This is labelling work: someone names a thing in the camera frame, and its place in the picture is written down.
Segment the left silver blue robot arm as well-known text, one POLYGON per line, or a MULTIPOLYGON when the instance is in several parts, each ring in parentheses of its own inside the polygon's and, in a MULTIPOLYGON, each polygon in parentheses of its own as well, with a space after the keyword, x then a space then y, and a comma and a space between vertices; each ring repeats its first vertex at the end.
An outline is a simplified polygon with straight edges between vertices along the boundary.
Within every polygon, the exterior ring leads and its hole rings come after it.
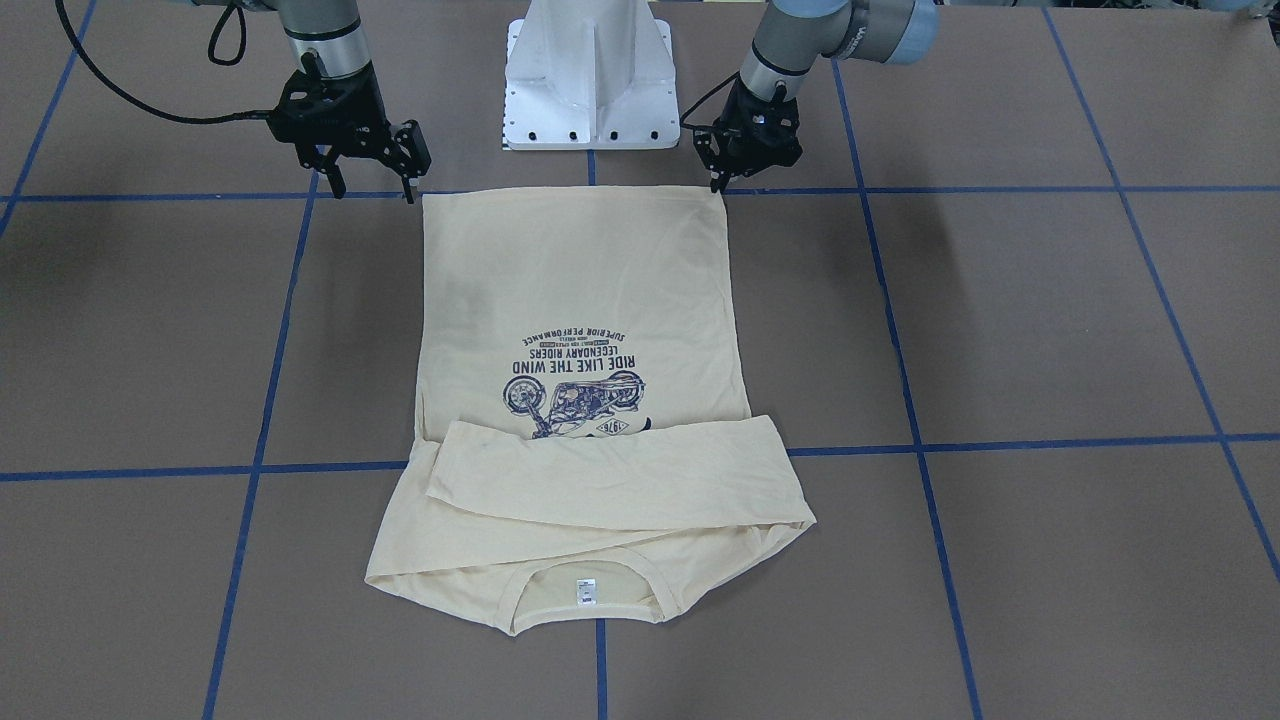
POLYGON ((710 191, 800 159, 797 96, 818 60, 913 64, 929 51, 938 28, 933 1, 769 3, 739 70, 704 96, 728 91, 719 115, 709 124, 691 123, 690 111, 680 117, 710 191))

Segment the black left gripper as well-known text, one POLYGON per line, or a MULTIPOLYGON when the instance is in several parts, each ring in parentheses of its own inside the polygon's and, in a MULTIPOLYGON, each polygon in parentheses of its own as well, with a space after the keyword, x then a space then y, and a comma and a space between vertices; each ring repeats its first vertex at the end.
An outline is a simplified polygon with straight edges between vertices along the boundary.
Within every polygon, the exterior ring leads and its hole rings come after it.
POLYGON ((741 79, 724 79, 694 106, 731 86, 723 111, 709 126, 694 127, 694 149, 710 172, 710 191, 723 193, 735 177, 750 177, 771 167, 792 167, 803 155, 797 140, 797 101, 787 99, 785 82, 764 100, 741 79))

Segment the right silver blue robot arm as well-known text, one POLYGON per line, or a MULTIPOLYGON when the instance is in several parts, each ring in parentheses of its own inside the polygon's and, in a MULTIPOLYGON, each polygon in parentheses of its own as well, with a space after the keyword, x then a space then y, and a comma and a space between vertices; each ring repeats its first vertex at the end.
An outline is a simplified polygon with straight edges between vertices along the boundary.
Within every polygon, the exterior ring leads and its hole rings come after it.
POLYGON ((224 1, 227 12, 275 12, 297 69, 268 111, 237 113, 260 119, 271 136, 294 147, 301 167, 346 196, 340 158, 379 161, 399 178, 407 202, 428 173, 430 152, 416 120, 393 124, 378 86, 366 33, 355 1, 224 1))

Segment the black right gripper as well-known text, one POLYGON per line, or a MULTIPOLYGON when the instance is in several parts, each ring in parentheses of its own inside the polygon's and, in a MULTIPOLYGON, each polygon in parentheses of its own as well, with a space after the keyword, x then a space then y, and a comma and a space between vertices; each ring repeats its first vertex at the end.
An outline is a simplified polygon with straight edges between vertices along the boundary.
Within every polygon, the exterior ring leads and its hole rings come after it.
POLYGON ((337 200, 347 195, 338 159, 366 158, 393 170, 404 201, 413 205, 419 178, 431 164, 420 124, 410 119, 393 126, 387 119, 371 65, 330 78, 323 76, 316 53, 305 53, 301 61, 268 114, 273 137, 293 145, 301 167, 317 170, 337 200))

